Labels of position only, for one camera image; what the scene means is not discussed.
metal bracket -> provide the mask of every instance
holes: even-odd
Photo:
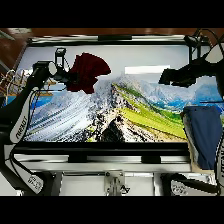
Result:
[[[122,196],[129,192],[125,187],[125,173],[122,170],[105,172],[104,190],[106,196]]]

brown wooden surface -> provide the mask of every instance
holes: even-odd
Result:
[[[224,33],[224,28],[210,29],[212,29],[219,37]],[[196,31],[196,28],[31,28],[31,33],[16,35],[11,34],[8,28],[0,28],[0,30],[16,39],[15,41],[0,39],[0,60],[11,69],[28,37],[111,34],[192,35]],[[209,32],[204,31],[203,33],[211,38],[212,43],[215,43],[215,39]]]

gray fabric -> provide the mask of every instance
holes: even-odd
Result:
[[[222,123],[216,107],[188,106],[184,108],[191,124],[191,135],[198,151],[198,165],[203,170],[213,170]]]

red cloth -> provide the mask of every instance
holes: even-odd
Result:
[[[108,64],[100,57],[89,53],[76,55],[75,63],[69,73],[78,74],[78,83],[67,83],[67,90],[78,92],[83,90],[87,94],[94,93],[93,85],[98,81],[97,76],[111,73]]]

display screen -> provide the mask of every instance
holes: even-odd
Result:
[[[28,49],[20,67],[29,69],[40,59],[52,59],[55,50]],[[51,86],[60,91],[40,96],[33,113],[34,99],[24,141],[186,142],[180,118],[184,106],[215,105],[220,113],[223,111],[223,104],[208,103],[222,100],[214,77],[199,78],[189,88],[158,84],[164,68],[179,69],[187,64],[187,47],[71,47],[66,53],[69,64],[74,62],[75,54],[82,52],[102,57],[112,73],[100,76],[95,92],[89,95],[62,90],[62,84]]]

